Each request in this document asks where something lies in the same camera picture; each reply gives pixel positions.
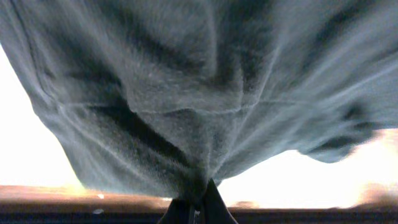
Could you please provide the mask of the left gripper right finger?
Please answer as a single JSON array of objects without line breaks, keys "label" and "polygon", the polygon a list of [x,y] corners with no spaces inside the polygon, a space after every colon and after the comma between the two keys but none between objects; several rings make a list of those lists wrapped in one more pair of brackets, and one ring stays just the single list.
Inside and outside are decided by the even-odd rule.
[{"label": "left gripper right finger", "polygon": [[225,205],[213,179],[210,179],[202,198],[204,224],[238,224]]}]

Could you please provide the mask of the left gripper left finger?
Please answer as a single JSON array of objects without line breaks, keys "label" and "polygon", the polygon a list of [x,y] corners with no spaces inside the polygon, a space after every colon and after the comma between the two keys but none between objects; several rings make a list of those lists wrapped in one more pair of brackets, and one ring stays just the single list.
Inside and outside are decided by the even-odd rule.
[{"label": "left gripper left finger", "polygon": [[183,200],[173,199],[157,224],[190,224],[191,205]]}]

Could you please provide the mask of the dark green Nike t-shirt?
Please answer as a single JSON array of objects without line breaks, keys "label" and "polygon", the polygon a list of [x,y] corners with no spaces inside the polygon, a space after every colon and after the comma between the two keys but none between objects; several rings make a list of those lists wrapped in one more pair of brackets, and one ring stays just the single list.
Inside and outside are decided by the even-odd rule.
[{"label": "dark green Nike t-shirt", "polygon": [[396,1],[2,1],[1,44],[91,189],[196,203],[397,127]]}]

